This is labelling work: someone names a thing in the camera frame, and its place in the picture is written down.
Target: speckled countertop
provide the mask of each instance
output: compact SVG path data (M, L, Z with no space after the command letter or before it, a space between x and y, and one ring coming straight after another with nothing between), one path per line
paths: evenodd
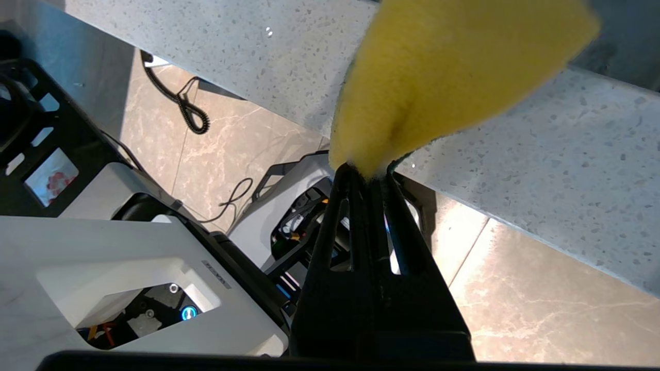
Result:
M48 1L325 136L377 9L361 0ZM657 94L567 69L399 171L659 296L659 128Z

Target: blue led light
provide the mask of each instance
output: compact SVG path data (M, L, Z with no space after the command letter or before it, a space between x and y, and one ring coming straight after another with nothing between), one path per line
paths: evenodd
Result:
M197 308L192 305L184 306L181 310L181 319L184 321L197 317Z

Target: yellow sponge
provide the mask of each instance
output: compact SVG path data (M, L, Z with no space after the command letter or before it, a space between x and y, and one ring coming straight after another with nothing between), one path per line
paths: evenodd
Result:
M371 178L503 112L598 29L580 0L383 0L339 98L332 167Z

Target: beige marble floor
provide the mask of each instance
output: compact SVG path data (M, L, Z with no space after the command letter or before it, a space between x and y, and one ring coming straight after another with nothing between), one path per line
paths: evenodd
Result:
M189 93L211 130L187 130L135 59L121 139L200 219L244 177L326 147L327 139L251 102ZM178 89L190 75L162 67ZM660 366L660 302L446 196L436 195L434 259L473 334L479 360ZM210 230L224 230L232 210Z

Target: black coiled cord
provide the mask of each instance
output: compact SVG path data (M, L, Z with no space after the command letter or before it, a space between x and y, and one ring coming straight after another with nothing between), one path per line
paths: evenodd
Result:
M165 95L169 100L173 101L174 103L177 104L177 106L179 106L181 115L183 115L183 120L185 120L185 124L188 125L190 131L192 131L195 134L206 133L209 130L209 126L211 125L211 121L209 120L209 115L207 115L206 112L204 112L201 108L192 104L186 97L182 95L182 93L187 88L189 88L190 84L199 80L200 78L195 76L192 79L188 80L188 82L183 86L183 88L179 90L178 93L174 94L170 89L165 87L165 85L163 85L163 83L160 82L160 80L158 80L158 77L156 77L156 74L151 69L151 67L147 67L145 65L145 62L153 61L153 56L145 51L141 51L140 54L142 57L142 66L145 68L145 73L147 74L147 77L161 94ZM197 124L193 120L192 115L197 115L202 120L201 127L197 126Z

